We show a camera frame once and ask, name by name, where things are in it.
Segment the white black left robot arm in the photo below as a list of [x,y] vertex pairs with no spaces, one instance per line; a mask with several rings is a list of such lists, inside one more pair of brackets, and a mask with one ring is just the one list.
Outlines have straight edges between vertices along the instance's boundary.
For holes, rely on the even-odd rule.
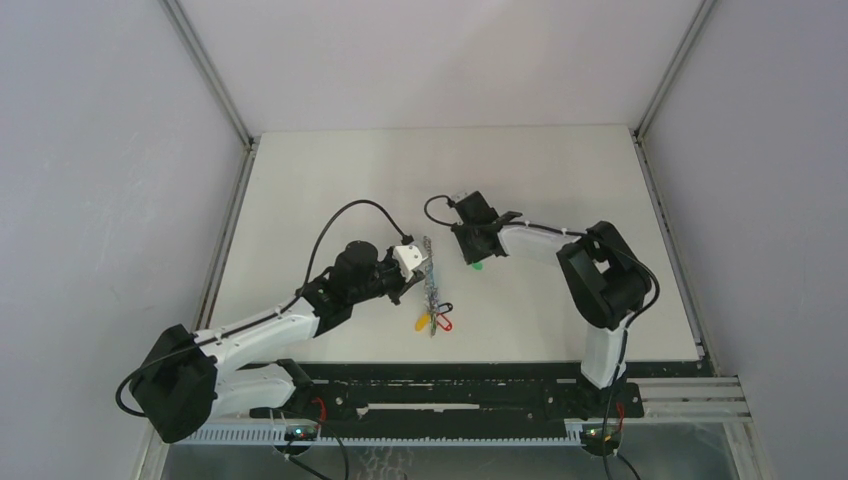
[[311,407],[313,382],[293,360],[273,354],[329,332],[349,320],[359,303],[386,297],[399,304],[424,279],[427,260],[414,243],[393,246],[380,258],[374,245],[353,241],[278,306],[214,329],[165,330],[130,377],[129,392],[168,444],[210,419],[254,409],[301,416]]

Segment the round key organizer with rings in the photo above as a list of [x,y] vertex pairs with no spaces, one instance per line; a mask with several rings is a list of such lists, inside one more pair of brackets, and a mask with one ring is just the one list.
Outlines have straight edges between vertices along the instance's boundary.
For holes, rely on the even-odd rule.
[[426,253],[426,261],[424,265],[425,271],[425,294],[427,297],[428,311],[435,315],[438,311],[439,302],[439,293],[438,287],[435,280],[435,264],[434,264],[434,251],[432,247],[432,240],[428,236],[424,236],[422,239],[422,245],[424,247]]

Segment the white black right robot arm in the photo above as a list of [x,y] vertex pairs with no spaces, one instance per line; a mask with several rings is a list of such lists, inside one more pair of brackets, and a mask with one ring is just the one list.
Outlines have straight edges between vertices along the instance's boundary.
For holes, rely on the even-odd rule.
[[561,270],[578,313],[588,323],[579,406],[589,415],[605,415],[617,403],[614,385],[626,372],[629,328],[659,298],[653,271],[607,221],[585,231],[543,225],[519,212],[497,213],[478,191],[450,197],[446,204],[459,217],[449,228],[467,264],[520,257]]

